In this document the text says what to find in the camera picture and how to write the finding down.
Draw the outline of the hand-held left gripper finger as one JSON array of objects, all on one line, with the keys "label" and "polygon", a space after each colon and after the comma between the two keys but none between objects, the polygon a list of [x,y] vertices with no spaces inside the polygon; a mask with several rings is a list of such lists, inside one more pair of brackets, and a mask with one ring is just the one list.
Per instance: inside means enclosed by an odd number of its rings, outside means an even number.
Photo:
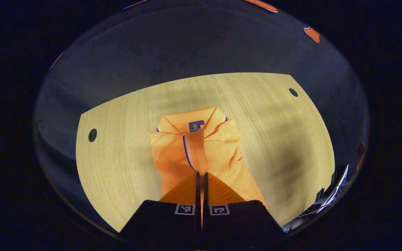
[{"label": "hand-held left gripper finger", "polygon": [[163,201],[142,202],[119,237],[132,245],[195,245],[200,212],[200,175],[195,173]]},{"label": "hand-held left gripper finger", "polygon": [[260,200],[244,200],[211,173],[203,179],[204,244],[271,245],[285,236]]}]

